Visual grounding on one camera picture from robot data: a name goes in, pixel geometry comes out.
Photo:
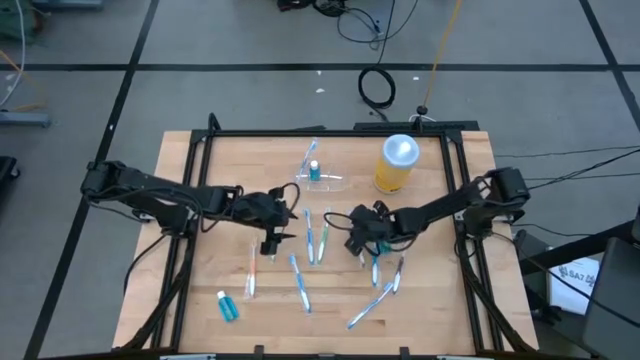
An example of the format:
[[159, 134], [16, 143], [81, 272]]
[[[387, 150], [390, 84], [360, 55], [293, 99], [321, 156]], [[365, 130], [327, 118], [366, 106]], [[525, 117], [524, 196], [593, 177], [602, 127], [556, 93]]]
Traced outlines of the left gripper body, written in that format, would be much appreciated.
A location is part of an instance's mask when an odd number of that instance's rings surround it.
[[283, 188], [272, 188], [267, 193], [253, 192], [241, 196], [232, 207], [232, 221], [265, 232], [275, 232], [286, 227], [289, 220], [281, 214], [289, 210], [284, 200]]

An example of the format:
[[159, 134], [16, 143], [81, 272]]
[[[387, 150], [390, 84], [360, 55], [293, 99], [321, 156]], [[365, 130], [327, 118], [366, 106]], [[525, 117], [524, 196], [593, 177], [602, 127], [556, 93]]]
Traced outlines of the black floor equipment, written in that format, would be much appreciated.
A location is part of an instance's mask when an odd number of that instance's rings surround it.
[[345, 0], [276, 0], [281, 12], [312, 7], [327, 17], [339, 17], [346, 12]]

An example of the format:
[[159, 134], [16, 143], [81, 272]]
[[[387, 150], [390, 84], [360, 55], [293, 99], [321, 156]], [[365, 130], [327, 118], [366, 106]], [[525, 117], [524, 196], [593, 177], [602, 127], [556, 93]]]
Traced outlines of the black case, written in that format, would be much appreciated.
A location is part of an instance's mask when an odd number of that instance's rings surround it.
[[640, 360], [640, 249], [609, 241], [591, 299], [582, 341], [609, 360]]

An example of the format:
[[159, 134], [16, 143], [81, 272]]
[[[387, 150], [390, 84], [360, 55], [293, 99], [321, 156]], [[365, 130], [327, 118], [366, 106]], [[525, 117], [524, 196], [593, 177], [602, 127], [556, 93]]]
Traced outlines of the clear plastic toothbrush holder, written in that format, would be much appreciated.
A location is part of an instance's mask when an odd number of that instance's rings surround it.
[[324, 172], [322, 169], [320, 181], [313, 182], [307, 179], [298, 180], [297, 175], [294, 177], [294, 180], [302, 190], [308, 192], [339, 192], [347, 188], [345, 176], [336, 175], [332, 172]]

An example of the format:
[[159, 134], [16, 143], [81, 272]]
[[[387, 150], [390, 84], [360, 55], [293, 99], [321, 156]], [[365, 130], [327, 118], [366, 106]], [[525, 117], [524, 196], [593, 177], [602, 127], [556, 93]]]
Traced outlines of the white printed paper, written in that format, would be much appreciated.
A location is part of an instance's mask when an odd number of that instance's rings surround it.
[[567, 284], [590, 296], [599, 269], [600, 263], [592, 258], [581, 258], [551, 268], [547, 290], [549, 304], [566, 312], [584, 315], [589, 300]]

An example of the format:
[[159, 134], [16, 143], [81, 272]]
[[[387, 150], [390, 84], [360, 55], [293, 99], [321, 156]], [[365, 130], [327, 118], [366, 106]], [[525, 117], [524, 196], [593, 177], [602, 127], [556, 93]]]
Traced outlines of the black power strip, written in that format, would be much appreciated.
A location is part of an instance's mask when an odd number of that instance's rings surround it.
[[479, 131], [476, 121], [418, 121], [412, 122], [360, 122], [353, 126], [354, 131], [389, 131], [389, 132], [414, 132], [426, 133], [429, 131]]

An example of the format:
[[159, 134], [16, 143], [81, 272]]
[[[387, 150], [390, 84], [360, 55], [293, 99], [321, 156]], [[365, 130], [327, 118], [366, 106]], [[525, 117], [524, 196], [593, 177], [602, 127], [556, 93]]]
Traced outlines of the dark purple toothbrush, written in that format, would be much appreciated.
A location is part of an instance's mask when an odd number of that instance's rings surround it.
[[394, 279], [393, 279], [393, 285], [392, 285], [392, 293], [395, 295], [397, 294], [398, 290], [399, 290], [399, 286], [400, 286], [400, 282], [401, 282], [401, 278], [402, 278], [402, 272], [404, 269], [404, 264], [405, 264], [405, 259], [406, 259], [406, 251], [401, 252], [401, 255], [399, 257], [398, 260], [398, 264], [396, 267], [396, 271], [394, 274]]

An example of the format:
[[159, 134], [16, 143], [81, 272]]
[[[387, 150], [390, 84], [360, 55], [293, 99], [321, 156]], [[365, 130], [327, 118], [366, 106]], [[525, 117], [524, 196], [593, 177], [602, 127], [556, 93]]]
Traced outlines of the grey stand foot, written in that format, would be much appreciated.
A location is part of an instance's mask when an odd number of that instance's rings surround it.
[[0, 125], [48, 128], [51, 119], [45, 113], [0, 111]]

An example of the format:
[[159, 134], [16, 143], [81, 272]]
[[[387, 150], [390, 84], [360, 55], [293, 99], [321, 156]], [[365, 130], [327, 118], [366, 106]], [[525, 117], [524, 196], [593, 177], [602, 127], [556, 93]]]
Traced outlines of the black metal beam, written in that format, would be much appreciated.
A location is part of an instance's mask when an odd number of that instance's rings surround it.
[[640, 244], [640, 220], [631, 220], [560, 247], [535, 255], [526, 255], [519, 262], [521, 274], [530, 275], [539, 272], [541, 268], [549, 269], [576, 259], [603, 253], [608, 241], [613, 238], [629, 244]]

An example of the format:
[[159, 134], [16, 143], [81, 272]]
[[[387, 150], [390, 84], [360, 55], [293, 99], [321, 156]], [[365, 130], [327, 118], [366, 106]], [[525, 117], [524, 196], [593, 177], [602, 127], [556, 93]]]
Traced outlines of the green white toothbrush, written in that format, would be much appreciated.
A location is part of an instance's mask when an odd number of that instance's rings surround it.
[[[324, 215], [329, 212], [331, 212], [331, 207], [326, 207], [324, 211]], [[325, 219], [324, 219], [324, 224], [322, 229], [323, 230], [321, 234], [321, 239], [318, 246], [317, 264], [321, 264], [324, 259], [326, 243], [327, 243], [328, 234], [329, 234], [329, 223]]]

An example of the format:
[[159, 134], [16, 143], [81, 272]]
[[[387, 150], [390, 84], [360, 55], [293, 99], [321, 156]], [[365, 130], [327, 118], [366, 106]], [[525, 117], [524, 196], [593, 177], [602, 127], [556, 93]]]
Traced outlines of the black aluminium table frame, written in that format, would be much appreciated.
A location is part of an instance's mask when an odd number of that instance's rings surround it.
[[[205, 146], [192, 132], [168, 131], [155, 173], [179, 181], [191, 169], [194, 181], [265, 191], [293, 179], [316, 138], [316, 158], [347, 180], [344, 191], [302, 193], [299, 207], [311, 210], [312, 227], [320, 229], [326, 207], [345, 211], [381, 199], [373, 172], [386, 137], [386, 131], [222, 130]], [[296, 237], [286, 239], [274, 258], [256, 257], [255, 297], [246, 299], [249, 249], [256, 231], [219, 224], [196, 239], [186, 295], [167, 311], [160, 344], [180, 353], [211, 353], [217, 360], [490, 356], [494, 348], [488, 313], [465, 288], [454, 233], [452, 219], [431, 225], [408, 250], [397, 294], [387, 295], [347, 330], [347, 323], [377, 291], [370, 272], [345, 248], [344, 232], [331, 231], [324, 260], [310, 265], [306, 223], [292, 221], [287, 234]], [[291, 253], [309, 295], [310, 314], [302, 306]], [[235, 321], [223, 319], [218, 291], [233, 299], [239, 312]]]

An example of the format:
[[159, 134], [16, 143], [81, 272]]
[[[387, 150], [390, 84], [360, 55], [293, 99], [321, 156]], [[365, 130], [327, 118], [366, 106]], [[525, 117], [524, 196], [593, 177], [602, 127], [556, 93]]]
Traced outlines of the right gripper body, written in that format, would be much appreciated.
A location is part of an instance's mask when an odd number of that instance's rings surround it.
[[383, 201], [376, 201], [372, 208], [358, 205], [348, 218], [351, 221], [349, 241], [395, 241], [400, 237]]

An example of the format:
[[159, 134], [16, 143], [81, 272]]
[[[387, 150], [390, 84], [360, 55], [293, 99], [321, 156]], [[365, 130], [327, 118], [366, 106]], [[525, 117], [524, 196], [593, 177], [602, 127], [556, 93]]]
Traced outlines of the yellow-label wipes canister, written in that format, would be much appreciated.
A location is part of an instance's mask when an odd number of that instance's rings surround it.
[[405, 134], [388, 137], [376, 164], [374, 185], [383, 193], [396, 193], [407, 183], [420, 157], [417, 142]]

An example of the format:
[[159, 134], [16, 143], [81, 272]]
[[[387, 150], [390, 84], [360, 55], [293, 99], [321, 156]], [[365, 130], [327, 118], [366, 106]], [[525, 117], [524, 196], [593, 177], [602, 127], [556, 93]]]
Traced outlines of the orange white toothbrush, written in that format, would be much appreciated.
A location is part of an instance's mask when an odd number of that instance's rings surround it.
[[252, 299], [255, 297], [256, 291], [256, 254], [257, 254], [257, 242], [253, 241], [249, 251], [249, 267], [248, 274], [245, 281], [244, 297], [246, 299]]

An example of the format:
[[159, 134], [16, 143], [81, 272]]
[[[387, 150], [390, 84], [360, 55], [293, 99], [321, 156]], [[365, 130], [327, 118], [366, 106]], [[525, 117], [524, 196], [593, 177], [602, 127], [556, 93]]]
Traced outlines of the green crate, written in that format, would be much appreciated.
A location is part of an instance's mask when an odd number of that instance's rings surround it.
[[0, 39], [33, 43], [38, 20], [31, 0], [0, 0]]

